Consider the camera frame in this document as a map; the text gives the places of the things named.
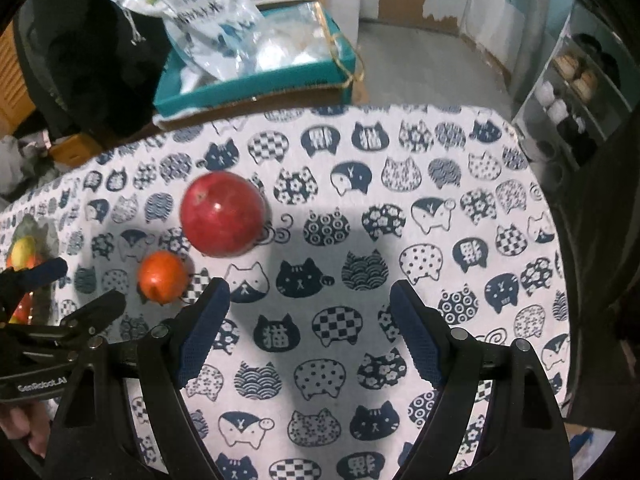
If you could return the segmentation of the person's left hand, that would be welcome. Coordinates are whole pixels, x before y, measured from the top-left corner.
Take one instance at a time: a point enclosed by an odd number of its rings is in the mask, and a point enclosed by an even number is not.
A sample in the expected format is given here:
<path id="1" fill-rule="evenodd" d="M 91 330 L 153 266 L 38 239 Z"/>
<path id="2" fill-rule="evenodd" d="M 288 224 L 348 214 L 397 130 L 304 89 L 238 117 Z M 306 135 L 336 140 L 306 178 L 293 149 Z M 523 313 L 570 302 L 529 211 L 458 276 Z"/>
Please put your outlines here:
<path id="1" fill-rule="evenodd" d="M 2 404 L 1 429 L 9 440 L 27 441 L 30 450 L 45 458 L 51 434 L 50 417 L 46 404 L 36 401 L 26 404 Z"/>

